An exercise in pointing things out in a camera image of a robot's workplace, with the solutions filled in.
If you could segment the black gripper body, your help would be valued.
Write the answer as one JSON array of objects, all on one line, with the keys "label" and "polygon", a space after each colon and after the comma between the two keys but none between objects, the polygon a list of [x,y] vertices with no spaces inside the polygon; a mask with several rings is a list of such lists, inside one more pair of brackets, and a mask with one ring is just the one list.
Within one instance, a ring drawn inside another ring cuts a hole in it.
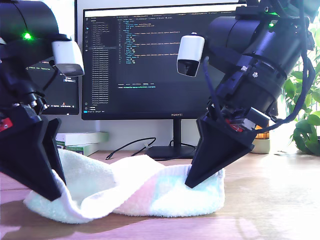
[{"label": "black gripper body", "polygon": [[241,57],[235,62],[209,58],[209,65],[224,72],[216,88],[209,85],[210,123],[219,129],[266,128],[271,110],[286,79],[285,71],[263,58]]}]

